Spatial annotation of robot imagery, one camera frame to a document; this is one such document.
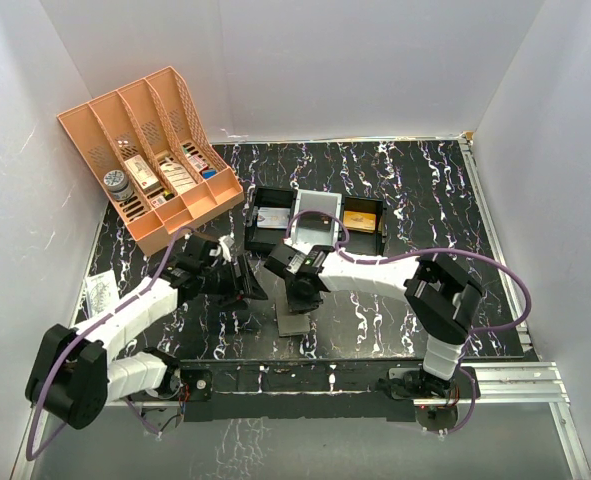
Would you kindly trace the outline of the grey leather card holder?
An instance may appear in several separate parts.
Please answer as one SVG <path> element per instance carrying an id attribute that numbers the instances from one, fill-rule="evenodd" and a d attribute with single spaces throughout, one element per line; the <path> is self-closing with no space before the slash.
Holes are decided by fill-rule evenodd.
<path id="1" fill-rule="evenodd" d="M 310 332 L 309 315 L 292 313 L 285 297 L 276 299 L 275 311 L 279 337 L 306 335 Z"/>

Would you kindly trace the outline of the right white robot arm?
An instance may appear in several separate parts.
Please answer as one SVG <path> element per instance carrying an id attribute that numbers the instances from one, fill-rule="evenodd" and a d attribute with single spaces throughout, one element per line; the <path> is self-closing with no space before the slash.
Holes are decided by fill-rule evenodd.
<path id="1" fill-rule="evenodd" d="M 283 242 L 264 267 L 284 280 L 287 305 L 295 313 L 317 309 L 323 292 L 360 292 L 405 302 L 427 333 L 426 351 L 418 369 L 383 383 L 411 398 L 450 395 L 484 289 L 449 254 L 395 260 L 326 245 L 303 251 Z"/>

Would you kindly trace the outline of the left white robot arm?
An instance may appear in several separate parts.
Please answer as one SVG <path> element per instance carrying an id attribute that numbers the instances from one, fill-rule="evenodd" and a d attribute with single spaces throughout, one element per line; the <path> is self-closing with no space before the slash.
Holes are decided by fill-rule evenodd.
<path id="1" fill-rule="evenodd" d="M 25 397 L 66 425 L 80 430 L 104 406 L 140 392 L 161 399 L 177 396 L 182 376 L 171 355 L 148 348 L 120 358 L 127 344 L 199 295 L 222 310 L 242 310 L 266 292 L 247 255 L 234 256 L 230 240 L 189 236 L 184 251 L 167 254 L 160 265 L 120 303 L 74 327 L 46 331 L 25 387 Z"/>

